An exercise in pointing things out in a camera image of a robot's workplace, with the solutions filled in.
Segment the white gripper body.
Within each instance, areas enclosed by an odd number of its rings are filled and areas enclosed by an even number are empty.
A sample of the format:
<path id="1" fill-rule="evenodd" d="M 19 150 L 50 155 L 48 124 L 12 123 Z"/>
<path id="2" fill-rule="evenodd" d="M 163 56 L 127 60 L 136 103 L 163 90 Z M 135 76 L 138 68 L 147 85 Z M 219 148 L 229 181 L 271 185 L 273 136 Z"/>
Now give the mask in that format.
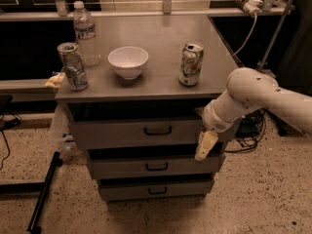
<path id="1" fill-rule="evenodd" d="M 226 104 L 218 100 L 212 100 L 204 107 L 202 114 L 203 125 L 208 131 L 224 133 L 231 128 L 239 118 L 239 112 L 233 104 Z"/>

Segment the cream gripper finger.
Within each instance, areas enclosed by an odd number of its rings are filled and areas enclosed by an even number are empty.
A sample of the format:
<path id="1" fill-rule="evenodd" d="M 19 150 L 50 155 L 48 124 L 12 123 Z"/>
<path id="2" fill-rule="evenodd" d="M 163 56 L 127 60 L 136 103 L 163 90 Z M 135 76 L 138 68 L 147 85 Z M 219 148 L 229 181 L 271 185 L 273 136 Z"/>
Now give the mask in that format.
<path id="1" fill-rule="evenodd" d="M 218 134 L 214 131 L 201 132 L 195 153 L 197 161 L 203 161 L 218 141 Z"/>

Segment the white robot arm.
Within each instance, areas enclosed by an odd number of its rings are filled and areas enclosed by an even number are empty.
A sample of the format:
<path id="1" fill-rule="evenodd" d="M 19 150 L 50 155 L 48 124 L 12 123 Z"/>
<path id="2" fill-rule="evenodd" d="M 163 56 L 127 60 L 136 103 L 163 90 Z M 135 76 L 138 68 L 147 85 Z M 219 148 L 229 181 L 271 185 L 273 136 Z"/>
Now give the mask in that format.
<path id="1" fill-rule="evenodd" d="M 195 159 L 204 160 L 219 134 L 230 129 L 236 120 L 260 108 L 273 113 L 303 135 L 312 136 L 312 97 L 283 89 L 274 78 L 242 67 L 229 74 L 226 90 L 217 99 L 197 109 L 206 130 L 199 135 Z"/>

